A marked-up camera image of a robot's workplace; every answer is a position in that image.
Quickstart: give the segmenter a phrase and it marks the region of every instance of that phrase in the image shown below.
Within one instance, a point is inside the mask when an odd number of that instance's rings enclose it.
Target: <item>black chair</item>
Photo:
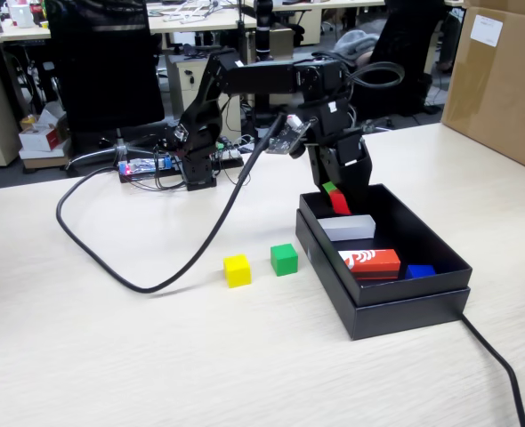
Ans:
[[[151,151],[125,143],[120,128],[161,121],[158,38],[149,32],[144,0],[47,0],[55,58],[53,86],[67,111],[70,130],[116,129],[110,149],[72,159],[120,158]]]
[[[372,52],[370,63],[389,61],[405,70],[394,87],[373,90],[355,86],[351,104],[358,121],[391,114],[411,116],[426,111],[425,101],[432,77],[424,73],[432,33],[446,14],[442,0],[386,0],[389,17]],[[394,80],[393,73],[375,72],[362,77],[369,83]]]

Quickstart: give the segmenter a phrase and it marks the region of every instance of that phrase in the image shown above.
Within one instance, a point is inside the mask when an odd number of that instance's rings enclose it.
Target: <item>yellow cube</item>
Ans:
[[[251,283],[251,267],[244,255],[229,256],[223,259],[223,269],[229,287],[249,285]]]

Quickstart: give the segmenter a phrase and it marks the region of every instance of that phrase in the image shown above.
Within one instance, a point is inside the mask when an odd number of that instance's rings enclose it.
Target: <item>white block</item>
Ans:
[[[340,216],[318,220],[319,225],[333,242],[373,238],[376,233],[376,222],[369,215]]]

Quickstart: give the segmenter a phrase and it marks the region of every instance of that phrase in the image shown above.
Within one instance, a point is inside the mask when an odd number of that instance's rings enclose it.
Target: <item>red block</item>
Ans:
[[[392,249],[371,251],[340,251],[345,265],[360,279],[395,279],[400,260]]]
[[[330,200],[332,201],[332,207],[334,212],[340,215],[351,215],[348,202],[345,200],[345,196],[339,189],[334,189],[328,193]]]

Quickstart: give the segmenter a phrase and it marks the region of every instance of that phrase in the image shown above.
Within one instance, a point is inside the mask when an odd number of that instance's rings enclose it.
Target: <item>label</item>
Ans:
[[[488,46],[496,47],[503,26],[504,23],[499,20],[476,15],[470,38]]]

